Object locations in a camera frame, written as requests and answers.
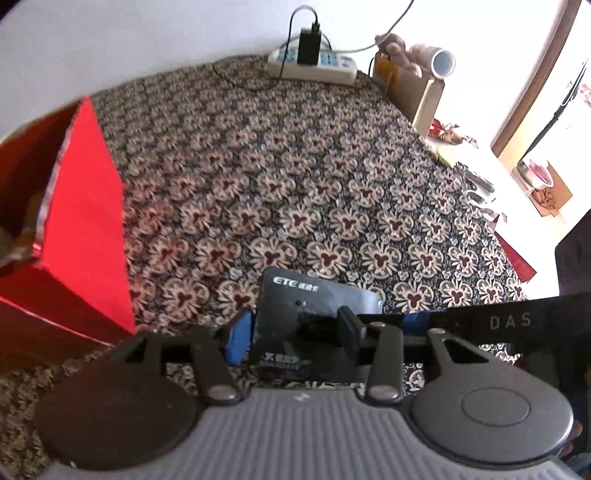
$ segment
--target patterned tablecloth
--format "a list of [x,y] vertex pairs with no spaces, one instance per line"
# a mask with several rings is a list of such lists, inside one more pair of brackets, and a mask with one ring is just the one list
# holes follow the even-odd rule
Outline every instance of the patterned tablecloth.
[[[386,312],[516,300],[495,237],[398,109],[354,87],[270,83],[260,57],[160,73],[100,92],[96,113],[125,184],[137,324],[170,334],[253,306],[265,267],[377,291]],[[502,346],[486,346],[505,356]],[[37,399],[83,364],[0,376],[0,462],[47,462]],[[406,367],[407,388],[422,386]],[[188,368],[172,368],[190,385]],[[256,379],[243,372],[240,382]]]

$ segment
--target wooden frame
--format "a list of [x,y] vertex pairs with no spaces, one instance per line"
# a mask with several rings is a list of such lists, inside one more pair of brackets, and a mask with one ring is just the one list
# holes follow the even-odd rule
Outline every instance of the wooden frame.
[[509,120],[506,121],[501,132],[491,145],[491,150],[495,156],[499,157],[501,155],[513,135],[515,135],[521,122],[525,119],[525,116],[538,98],[546,80],[548,80],[548,77],[558,60],[558,56],[562,52],[564,44],[569,37],[581,1],[582,0],[563,0],[563,10],[558,19],[556,28],[554,29],[554,33],[549,38],[544,56],[538,64],[530,84],[525,89],[519,103],[509,117]]

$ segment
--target gray ribbed surface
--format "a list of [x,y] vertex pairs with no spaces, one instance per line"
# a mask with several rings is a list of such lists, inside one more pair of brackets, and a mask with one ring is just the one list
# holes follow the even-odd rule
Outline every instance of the gray ribbed surface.
[[42,480],[557,480],[558,463],[519,472],[456,465],[426,448],[400,413],[351,390],[253,390],[236,407],[211,408],[175,451],[118,472],[51,465]]

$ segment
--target black power adapter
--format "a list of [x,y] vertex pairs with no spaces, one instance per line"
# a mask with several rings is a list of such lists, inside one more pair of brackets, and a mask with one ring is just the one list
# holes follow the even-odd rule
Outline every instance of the black power adapter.
[[297,51],[297,63],[299,65],[318,65],[321,39],[322,33],[318,22],[314,22],[312,28],[301,29],[300,44]]

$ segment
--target white power strip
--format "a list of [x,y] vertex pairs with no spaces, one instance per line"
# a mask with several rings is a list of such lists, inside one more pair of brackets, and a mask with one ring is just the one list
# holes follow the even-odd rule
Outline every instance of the white power strip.
[[[279,78],[284,55],[284,48],[275,50],[269,55],[267,72],[272,77]],[[349,57],[324,50],[320,52],[318,65],[299,65],[297,63],[297,48],[290,48],[287,50],[281,78],[353,85],[357,78],[357,65]]]

